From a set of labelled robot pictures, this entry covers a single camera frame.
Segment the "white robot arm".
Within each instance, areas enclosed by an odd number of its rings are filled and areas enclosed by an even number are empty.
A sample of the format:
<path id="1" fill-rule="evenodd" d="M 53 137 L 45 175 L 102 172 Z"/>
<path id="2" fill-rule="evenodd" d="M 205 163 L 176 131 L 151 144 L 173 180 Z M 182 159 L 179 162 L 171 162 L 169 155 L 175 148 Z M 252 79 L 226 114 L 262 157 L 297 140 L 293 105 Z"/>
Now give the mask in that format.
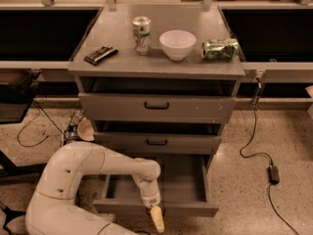
<path id="1" fill-rule="evenodd" d="M 156 231 L 164 231 L 157 178 L 160 166 L 153 160 L 133 159 L 90 142 L 73 142 L 60 148 L 46 164 L 25 215 L 29 235 L 136 235 L 134 232 L 86 211 L 75 204 L 85 175 L 130 175 L 150 210 Z"/>

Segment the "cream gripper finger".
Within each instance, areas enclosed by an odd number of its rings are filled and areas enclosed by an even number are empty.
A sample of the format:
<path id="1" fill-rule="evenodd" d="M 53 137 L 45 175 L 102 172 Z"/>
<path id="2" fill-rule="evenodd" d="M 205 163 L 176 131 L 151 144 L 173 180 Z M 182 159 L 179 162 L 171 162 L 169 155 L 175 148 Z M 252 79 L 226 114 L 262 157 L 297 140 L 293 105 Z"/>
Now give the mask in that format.
<path id="1" fill-rule="evenodd" d="M 162 233 L 165 230 L 165 227 L 164 227 L 161 208 L 159 206 L 152 207 L 150 214 L 151 214 L 152 221 L 156 227 L 156 231 L 158 233 Z"/>

